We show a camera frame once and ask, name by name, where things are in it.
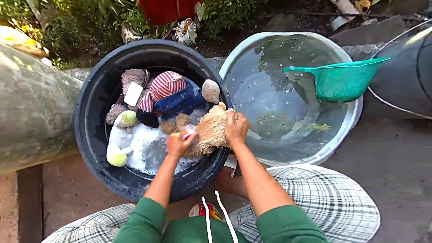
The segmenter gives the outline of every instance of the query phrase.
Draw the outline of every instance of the black rubber container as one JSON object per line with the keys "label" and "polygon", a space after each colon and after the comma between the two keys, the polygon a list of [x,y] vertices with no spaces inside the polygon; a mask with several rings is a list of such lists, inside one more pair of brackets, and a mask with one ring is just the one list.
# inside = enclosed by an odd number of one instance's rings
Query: black rubber container
{"label": "black rubber container", "polygon": [[[189,47],[166,40],[143,40],[117,48],[103,58],[87,77],[79,93],[75,110],[75,135],[81,156],[96,178],[113,192],[138,201],[154,175],[128,167],[114,167],[106,160],[108,137],[112,126],[105,122],[110,107],[121,93],[121,75],[131,68],[145,68],[156,74],[175,71],[202,86],[212,79],[221,89],[220,100],[232,107],[228,90],[216,69]],[[174,176],[171,201],[193,195],[213,180],[228,157],[229,149],[220,148],[196,165]]]}

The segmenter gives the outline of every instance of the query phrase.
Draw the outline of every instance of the plaid shorts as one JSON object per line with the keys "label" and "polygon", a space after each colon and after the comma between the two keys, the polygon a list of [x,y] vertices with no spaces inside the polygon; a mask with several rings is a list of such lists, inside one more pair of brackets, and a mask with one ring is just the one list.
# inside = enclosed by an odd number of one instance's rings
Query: plaid shorts
{"label": "plaid shorts", "polygon": [[[332,243],[365,243],[376,233],[380,214],[369,195],[349,177],[314,165],[292,165],[267,169],[296,204],[322,229]],[[72,222],[42,243],[109,243],[133,204],[112,207]],[[263,242],[252,206],[229,215],[232,225],[252,243]]]}

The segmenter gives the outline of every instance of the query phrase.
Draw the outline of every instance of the green plush ball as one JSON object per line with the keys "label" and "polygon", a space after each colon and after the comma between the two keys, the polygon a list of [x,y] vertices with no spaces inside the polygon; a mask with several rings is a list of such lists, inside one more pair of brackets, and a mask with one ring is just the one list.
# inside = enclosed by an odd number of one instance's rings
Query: green plush ball
{"label": "green plush ball", "polygon": [[123,153],[115,153],[108,157],[108,162],[113,166],[122,167],[127,163],[127,156]]}

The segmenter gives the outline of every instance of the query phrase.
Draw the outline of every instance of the hand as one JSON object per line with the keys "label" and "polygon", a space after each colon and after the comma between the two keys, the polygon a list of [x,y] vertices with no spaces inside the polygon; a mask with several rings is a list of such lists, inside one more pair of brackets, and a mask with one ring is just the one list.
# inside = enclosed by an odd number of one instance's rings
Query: hand
{"label": "hand", "polygon": [[183,136],[187,134],[186,131],[173,133],[166,140],[166,146],[168,148],[168,155],[180,158],[183,156],[187,148],[192,144],[195,138],[198,137],[198,133],[190,135],[187,140],[183,139]]}
{"label": "hand", "polygon": [[248,128],[251,124],[241,113],[235,113],[232,109],[228,112],[228,120],[226,124],[225,136],[228,143],[233,146],[234,144],[244,144]]}

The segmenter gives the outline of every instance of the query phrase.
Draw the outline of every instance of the soap suds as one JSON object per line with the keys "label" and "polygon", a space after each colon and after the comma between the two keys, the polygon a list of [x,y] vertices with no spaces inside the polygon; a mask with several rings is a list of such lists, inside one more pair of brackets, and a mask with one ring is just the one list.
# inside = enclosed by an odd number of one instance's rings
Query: soap suds
{"label": "soap suds", "polygon": [[[133,126],[132,134],[130,147],[133,153],[128,158],[126,166],[144,174],[155,175],[168,154],[165,142],[168,135],[164,134],[160,127],[151,128],[143,124]],[[199,160],[200,157],[180,158],[174,173],[182,172]]]}

